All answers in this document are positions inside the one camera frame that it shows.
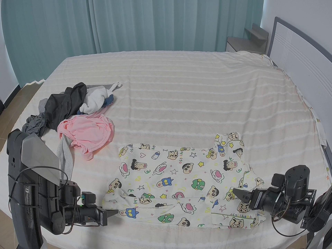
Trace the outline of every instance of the cartoon baby bottle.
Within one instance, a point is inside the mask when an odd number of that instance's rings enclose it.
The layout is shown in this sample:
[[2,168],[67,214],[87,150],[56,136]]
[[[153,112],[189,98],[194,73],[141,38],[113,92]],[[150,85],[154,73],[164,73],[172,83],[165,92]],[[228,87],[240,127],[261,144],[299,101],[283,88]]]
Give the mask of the cartoon baby bottle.
[[156,159],[158,159],[159,155],[160,155],[160,152],[157,151],[156,153],[154,153],[154,155],[151,158],[156,160]]

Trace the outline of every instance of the floor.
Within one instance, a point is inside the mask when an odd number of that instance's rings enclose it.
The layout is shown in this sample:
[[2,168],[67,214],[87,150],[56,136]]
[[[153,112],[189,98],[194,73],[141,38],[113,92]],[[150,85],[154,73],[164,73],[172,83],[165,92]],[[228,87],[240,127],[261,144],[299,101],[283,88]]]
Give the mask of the floor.
[[[34,83],[22,88],[14,97],[8,108],[0,115],[0,150],[2,149],[7,135],[12,130],[15,122],[19,118],[24,108],[32,99],[41,85]],[[11,218],[0,210],[0,248],[15,249],[18,245],[14,236],[14,226]],[[306,247],[306,236],[300,237],[287,249],[302,249]],[[55,246],[48,245],[48,249],[59,249]]]

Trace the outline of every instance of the white wall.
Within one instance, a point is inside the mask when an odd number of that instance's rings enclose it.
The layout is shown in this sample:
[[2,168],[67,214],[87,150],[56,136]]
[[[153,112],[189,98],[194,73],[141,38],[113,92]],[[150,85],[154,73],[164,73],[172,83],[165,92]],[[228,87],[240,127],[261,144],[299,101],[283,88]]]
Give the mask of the white wall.
[[12,64],[7,53],[5,39],[3,38],[2,23],[0,17],[0,100],[5,103],[9,95],[17,87],[17,82]]
[[268,31],[269,40],[275,17],[292,24],[332,53],[332,0],[264,0],[261,27]]

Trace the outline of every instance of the striped bedsheet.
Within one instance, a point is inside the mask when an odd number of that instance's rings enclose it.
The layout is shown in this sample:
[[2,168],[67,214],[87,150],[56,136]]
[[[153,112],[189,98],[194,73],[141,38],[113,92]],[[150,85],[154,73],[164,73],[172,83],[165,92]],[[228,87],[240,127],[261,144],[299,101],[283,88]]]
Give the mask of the striped bedsheet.
[[[41,86],[14,128],[37,114],[40,99],[78,82],[121,81],[106,115],[113,121],[113,142],[90,161],[74,152],[72,180],[97,195],[101,205],[106,186],[119,167],[124,143],[208,147],[216,133],[237,131],[246,145],[247,161],[269,186],[274,173],[295,165],[310,168],[310,188],[319,196],[328,188],[327,171],[315,122],[290,78],[258,54],[248,52],[116,52],[70,57]],[[59,138],[50,130],[42,138],[56,152]],[[9,214],[8,156],[0,153],[0,209]],[[286,248],[295,238],[278,235],[271,218],[251,230],[191,229],[109,219],[107,227],[75,227],[70,235],[43,231],[49,243],[62,248]],[[295,234],[298,225],[280,221],[280,232]]]

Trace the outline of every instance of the curtain fold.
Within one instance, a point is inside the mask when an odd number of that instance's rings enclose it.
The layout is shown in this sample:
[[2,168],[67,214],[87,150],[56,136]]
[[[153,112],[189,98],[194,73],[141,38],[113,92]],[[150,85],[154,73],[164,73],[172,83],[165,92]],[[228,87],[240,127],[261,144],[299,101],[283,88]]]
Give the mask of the curtain fold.
[[66,57],[136,51],[225,51],[260,25],[264,0],[2,0],[4,37],[20,85]]

